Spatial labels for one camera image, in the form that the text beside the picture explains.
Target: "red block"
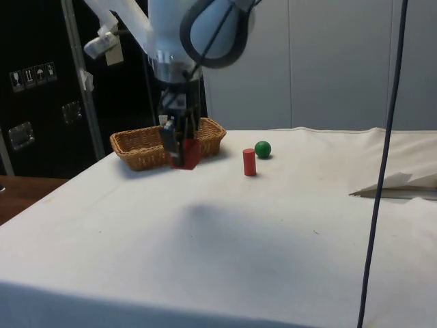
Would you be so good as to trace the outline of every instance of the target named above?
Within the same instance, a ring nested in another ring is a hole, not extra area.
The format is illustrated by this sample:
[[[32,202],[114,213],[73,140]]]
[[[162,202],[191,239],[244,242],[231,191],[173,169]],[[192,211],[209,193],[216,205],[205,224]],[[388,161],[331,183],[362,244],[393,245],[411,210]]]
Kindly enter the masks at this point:
[[[257,166],[255,162],[255,150],[252,148],[243,150],[244,174],[246,176],[256,176]]]
[[[195,169],[200,162],[201,146],[200,141],[197,139],[185,139],[184,142],[185,151],[185,165],[180,167],[173,164],[171,160],[171,167],[175,169]]]

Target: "cable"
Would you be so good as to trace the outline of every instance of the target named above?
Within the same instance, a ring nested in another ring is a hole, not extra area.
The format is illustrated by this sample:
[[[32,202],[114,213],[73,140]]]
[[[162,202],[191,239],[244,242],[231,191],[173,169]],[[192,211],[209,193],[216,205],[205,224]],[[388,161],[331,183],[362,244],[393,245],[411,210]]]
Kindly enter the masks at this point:
[[[373,205],[373,215],[371,218],[369,245],[367,247],[367,256],[366,256],[366,263],[365,263],[365,268],[364,268],[363,289],[361,291],[360,314],[358,316],[358,326],[357,326],[358,328],[362,328],[363,322],[364,322],[364,314],[365,314],[366,299],[367,299],[367,287],[369,284],[371,257],[373,254],[373,245],[375,243],[376,224],[378,221],[378,213],[379,213],[379,207],[380,207],[380,202],[381,202],[382,187],[384,185],[385,169],[387,166],[387,160],[389,158],[390,138],[391,138],[391,131],[393,128],[393,117],[395,115],[397,91],[399,89],[399,80],[400,80],[400,76],[401,76],[402,55],[404,52],[404,36],[405,36],[407,7],[408,7],[408,0],[403,0],[402,1],[402,9],[401,9],[401,23],[400,23],[400,27],[399,27],[399,41],[397,44],[395,79],[393,81],[393,90],[391,93],[389,114],[388,114],[388,118],[387,118],[387,128],[386,128],[386,132],[385,132],[384,150],[382,152],[381,168],[380,168],[380,173],[379,173],[379,178],[378,178],[378,186],[376,188],[375,204]]]

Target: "white wall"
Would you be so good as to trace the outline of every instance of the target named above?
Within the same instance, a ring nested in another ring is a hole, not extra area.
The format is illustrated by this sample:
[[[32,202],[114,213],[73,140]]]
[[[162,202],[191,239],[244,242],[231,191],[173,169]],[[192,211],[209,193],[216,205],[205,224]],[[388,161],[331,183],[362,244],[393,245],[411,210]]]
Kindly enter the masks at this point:
[[[246,53],[206,71],[210,115],[225,128],[384,126],[401,0],[264,0]],[[437,129],[437,1],[410,1],[395,116]]]
[[[288,0],[264,0],[240,60],[205,70],[208,113],[226,128],[290,127],[288,8]]]

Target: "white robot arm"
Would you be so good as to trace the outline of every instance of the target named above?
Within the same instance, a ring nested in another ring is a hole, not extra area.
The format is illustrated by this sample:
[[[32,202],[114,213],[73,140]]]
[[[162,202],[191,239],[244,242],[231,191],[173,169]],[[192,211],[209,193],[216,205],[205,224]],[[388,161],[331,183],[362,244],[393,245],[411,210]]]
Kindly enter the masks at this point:
[[[115,12],[148,55],[162,83],[160,129],[174,166],[186,168],[186,141],[195,139],[201,67],[232,65],[246,47],[253,8],[260,0],[148,0],[147,17],[135,0],[85,0],[100,19],[98,37],[85,46],[97,57],[117,43]]]

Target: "red cylinder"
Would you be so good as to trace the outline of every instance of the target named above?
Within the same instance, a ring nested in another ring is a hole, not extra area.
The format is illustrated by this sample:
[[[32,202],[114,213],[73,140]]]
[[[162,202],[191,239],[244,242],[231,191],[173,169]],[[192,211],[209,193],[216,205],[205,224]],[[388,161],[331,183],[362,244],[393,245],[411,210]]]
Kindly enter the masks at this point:
[[[256,176],[257,165],[255,162],[255,150],[252,148],[243,150],[244,175]]]

